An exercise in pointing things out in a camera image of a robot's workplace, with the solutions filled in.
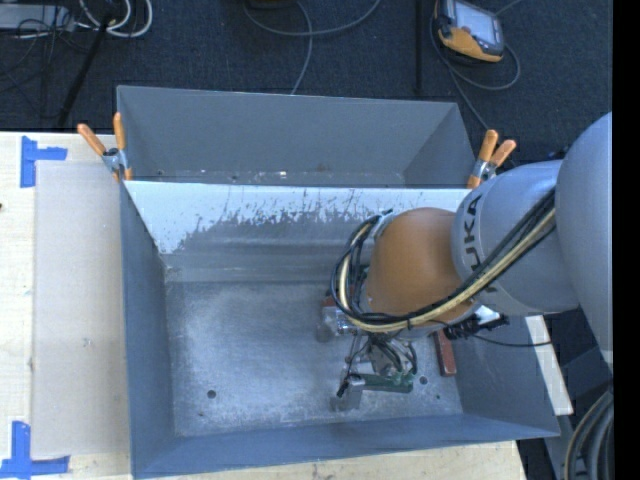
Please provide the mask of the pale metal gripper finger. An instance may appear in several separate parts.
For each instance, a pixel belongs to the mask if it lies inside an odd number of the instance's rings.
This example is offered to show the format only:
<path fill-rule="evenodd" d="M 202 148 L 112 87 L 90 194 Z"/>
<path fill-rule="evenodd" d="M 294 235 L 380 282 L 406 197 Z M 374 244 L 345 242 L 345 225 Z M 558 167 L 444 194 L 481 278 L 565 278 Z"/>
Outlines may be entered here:
<path fill-rule="evenodd" d="M 315 338 L 320 343 L 327 343 L 335 338 L 346 336 L 351 332 L 351 324 L 344 313 L 334 307 L 323 307 L 319 310 Z"/>
<path fill-rule="evenodd" d="M 340 381 L 336 394 L 330 400 L 330 409 L 334 412 L 358 409 L 365 385 L 366 382 L 361 375 L 346 375 Z"/>

